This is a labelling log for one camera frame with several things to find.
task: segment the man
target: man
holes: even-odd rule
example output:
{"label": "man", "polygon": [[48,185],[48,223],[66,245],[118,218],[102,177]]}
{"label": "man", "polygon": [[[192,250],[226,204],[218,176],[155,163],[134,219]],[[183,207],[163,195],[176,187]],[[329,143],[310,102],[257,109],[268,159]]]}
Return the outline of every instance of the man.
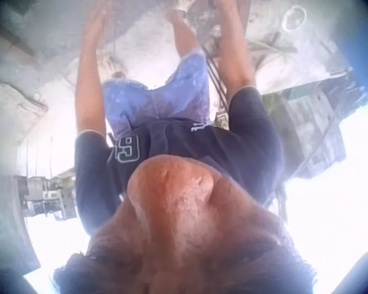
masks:
{"label": "man", "polygon": [[123,80],[102,87],[103,10],[86,29],[75,171],[92,237],[86,256],[73,255],[57,273],[61,293],[312,293],[311,268],[262,207],[282,149],[255,88],[236,0],[216,1],[230,131],[208,125],[207,66],[182,4],[169,14],[182,61],[156,90]]}

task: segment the nose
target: nose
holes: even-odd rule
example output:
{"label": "nose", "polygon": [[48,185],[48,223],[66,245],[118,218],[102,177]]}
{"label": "nose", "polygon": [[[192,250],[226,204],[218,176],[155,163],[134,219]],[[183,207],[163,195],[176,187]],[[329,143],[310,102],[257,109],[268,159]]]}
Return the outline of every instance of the nose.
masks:
{"label": "nose", "polygon": [[146,160],[131,176],[128,197],[147,246],[166,264],[180,264],[205,244],[212,231],[208,201],[213,186],[207,168],[177,156]]}

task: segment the navy t-shirt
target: navy t-shirt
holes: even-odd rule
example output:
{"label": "navy t-shirt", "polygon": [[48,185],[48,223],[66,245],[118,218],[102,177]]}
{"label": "navy t-shirt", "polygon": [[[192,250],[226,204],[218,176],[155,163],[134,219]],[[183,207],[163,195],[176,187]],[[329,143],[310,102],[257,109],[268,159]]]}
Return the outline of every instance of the navy t-shirt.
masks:
{"label": "navy t-shirt", "polygon": [[277,130],[255,88],[241,89],[232,98],[229,129],[185,119],[158,119],[136,127],[113,148],[101,134],[82,132],[75,143],[75,188],[86,232],[93,234],[113,216],[137,166],[160,154],[209,164],[265,204],[279,180],[283,156]]}

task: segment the light blue shorts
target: light blue shorts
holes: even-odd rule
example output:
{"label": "light blue shorts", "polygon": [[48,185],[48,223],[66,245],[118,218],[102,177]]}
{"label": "light blue shorts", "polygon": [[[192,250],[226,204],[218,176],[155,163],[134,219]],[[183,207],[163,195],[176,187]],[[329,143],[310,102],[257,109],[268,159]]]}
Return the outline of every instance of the light blue shorts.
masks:
{"label": "light blue shorts", "polygon": [[105,117],[115,138],[161,118],[188,118],[210,122],[209,77],[203,52],[182,59],[165,86],[149,90],[142,83],[116,79],[105,82]]}

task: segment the t-shirt sleeve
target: t-shirt sleeve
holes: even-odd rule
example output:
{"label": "t-shirt sleeve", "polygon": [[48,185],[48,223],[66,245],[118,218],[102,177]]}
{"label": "t-shirt sleeve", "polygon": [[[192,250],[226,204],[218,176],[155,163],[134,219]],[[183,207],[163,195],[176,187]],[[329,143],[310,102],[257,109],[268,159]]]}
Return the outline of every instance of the t-shirt sleeve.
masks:
{"label": "t-shirt sleeve", "polygon": [[267,115],[257,89],[241,89],[232,98],[229,128],[240,137],[250,153],[252,180],[257,183],[254,196],[264,203],[282,175],[283,150],[279,133]]}
{"label": "t-shirt sleeve", "polygon": [[80,219],[92,235],[115,213],[116,191],[108,165],[111,148],[94,131],[81,133],[75,142],[75,189]]}

